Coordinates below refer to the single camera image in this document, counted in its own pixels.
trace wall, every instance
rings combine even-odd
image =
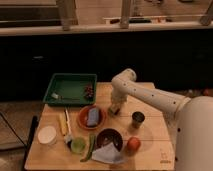
[[[42,99],[55,72],[111,81],[127,67],[160,89],[211,87],[212,37],[211,29],[0,37],[0,100]]]

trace green vegetable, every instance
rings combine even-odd
[[[95,139],[96,139],[95,134],[91,133],[89,135],[89,149],[88,149],[87,155],[85,156],[85,158],[80,160],[81,162],[86,162],[92,157],[92,152],[95,146]]]

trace green plastic basket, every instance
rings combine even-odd
[[[95,103],[96,74],[53,74],[43,102],[50,106],[84,106]]]

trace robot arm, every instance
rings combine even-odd
[[[112,104],[109,112],[116,113],[131,95],[161,110],[176,114],[176,171],[210,171],[213,168],[213,98],[187,98],[174,93],[150,89],[134,82],[136,74],[126,69],[112,79]]]
[[[131,95],[143,102],[161,110],[165,113],[175,114],[191,100],[188,97],[162,91],[159,89],[146,88],[135,82],[136,74],[132,69],[126,69],[112,79],[113,91],[111,94],[111,112],[119,109],[113,109],[114,104],[124,103],[126,96]]]

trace apple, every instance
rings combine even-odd
[[[141,141],[137,137],[130,137],[129,140],[127,141],[127,149],[132,152],[136,152],[140,146]]]

